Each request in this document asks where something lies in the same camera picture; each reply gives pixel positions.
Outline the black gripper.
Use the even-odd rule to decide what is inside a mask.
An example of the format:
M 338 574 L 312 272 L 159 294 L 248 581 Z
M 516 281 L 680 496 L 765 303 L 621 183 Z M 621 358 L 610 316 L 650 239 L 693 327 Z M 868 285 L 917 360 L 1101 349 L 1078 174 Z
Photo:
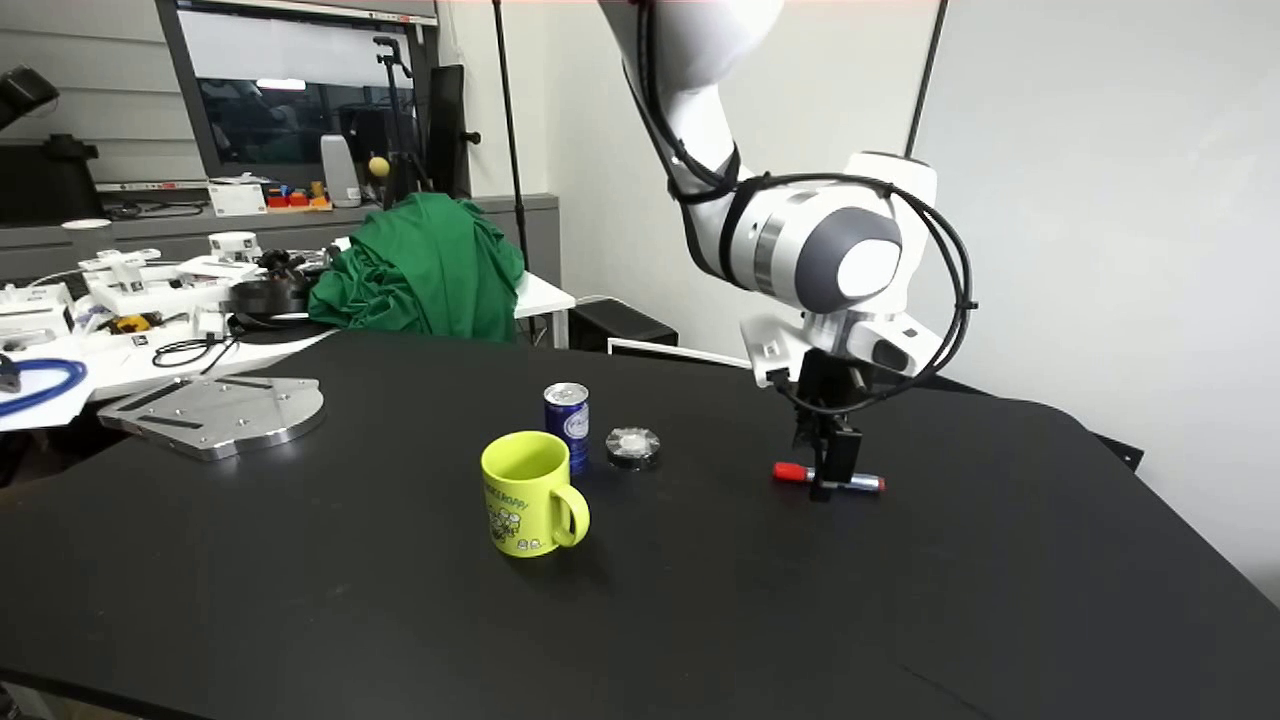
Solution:
M 857 474 L 859 433 L 844 424 L 868 402 L 851 360 L 810 352 L 796 386 L 792 446 L 816 459 L 814 496 L 829 502 Z

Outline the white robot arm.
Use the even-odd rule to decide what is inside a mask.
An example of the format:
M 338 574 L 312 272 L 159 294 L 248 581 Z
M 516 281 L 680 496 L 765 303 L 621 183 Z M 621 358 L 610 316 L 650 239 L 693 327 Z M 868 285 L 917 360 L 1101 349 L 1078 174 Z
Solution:
M 901 156 L 851 156 L 837 174 L 753 169 L 732 135 L 719 86 L 748 61 L 786 0 L 595 0 L 626 80 L 680 204 L 700 272 L 792 303 L 790 319 L 743 319 L 759 388 L 796 409 L 814 449 L 814 496 L 868 492 L 857 413 L 878 402 L 874 373 L 923 382 L 943 335 L 909 316 L 909 285 L 935 237 L 935 174 Z

